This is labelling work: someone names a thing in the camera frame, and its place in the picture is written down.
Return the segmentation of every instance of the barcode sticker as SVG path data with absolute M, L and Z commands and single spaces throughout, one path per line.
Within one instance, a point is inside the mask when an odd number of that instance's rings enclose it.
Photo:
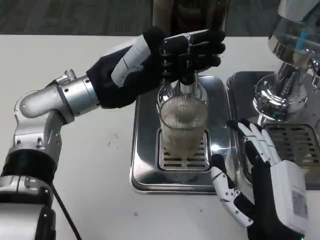
M 307 201 L 303 194 L 292 191 L 293 213 L 302 218 L 308 218 Z

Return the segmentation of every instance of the stainless steel tray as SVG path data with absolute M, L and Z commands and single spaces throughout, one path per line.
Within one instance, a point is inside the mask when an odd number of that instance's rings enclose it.
M 209 97 L 207 125 L 208 156 L 230 151 L 230 130 L 226 126 L 229 108 L 222 81 L 200 76 L 199 83 Z M 169 170 L 159 165 L 160 120 L 156 107 L 158 89 L 141 95 L 135 105 L 130 184 L 141 193 L 215 194 L 210 170 Z

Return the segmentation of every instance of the floor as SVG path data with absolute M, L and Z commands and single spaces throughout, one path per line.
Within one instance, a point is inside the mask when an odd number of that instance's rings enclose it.
M 230 0 L 227 35 L 268 36 L 279 2 Z M 0 34 L 136 36 L 152 19 L 152 0 L 0 0 Z

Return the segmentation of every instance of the coffee machine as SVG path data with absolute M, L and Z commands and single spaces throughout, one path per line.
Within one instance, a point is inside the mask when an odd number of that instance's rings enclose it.
M 283 0 L 268 39 L 281 60 L 275 72 L 237 72 L 227 81 L 231 118 L 265 128 L 279 156 L 305 172 L 306 187 L 320 189 L 320 6 L 319 1 Z M 233 133 L 241 173 L 251 182 L 251 164 Z
M 130 183 L 140 193 L 215 194 L 210 157 L 221 154 L 228 174 L 251 184 L 251 164 L 229 119 L 265 128 L 281 159 L 305 171 L 307 189 L 320 189 L 320 10 L 319 0 L 282 0 L 268 46 L 280 60 L 276 72 L 237 72 L 226 87 L 215 76 L 199 76 L 206 93 L 208 125 L 198 152 L 187 160 L 163 146 L 157 103 L 184 86 L 157 89 L 136 101 Z

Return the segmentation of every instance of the table surface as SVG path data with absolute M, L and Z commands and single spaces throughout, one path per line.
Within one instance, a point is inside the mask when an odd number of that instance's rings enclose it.
M 16 127 L 14 105 L 65 69 L 78 77 L 110 47 L 131 37 L 0 35 L 0 167 Z M 267 37 L 228 37 L 222 64 L 204 74 L 226 82 L 239 71 L 274 71 L 279 64 Z M 97 109 L 61 130 L 62 151 L 54 185 L 82 239 L 246 240 L 247 233 L 214 195 L 148 195 L 129 184 L 135 104 Z M 306 240 L 320 236 L 320 193 L 307 194 Z M 54 201 L 57 240 L 76 239 Z

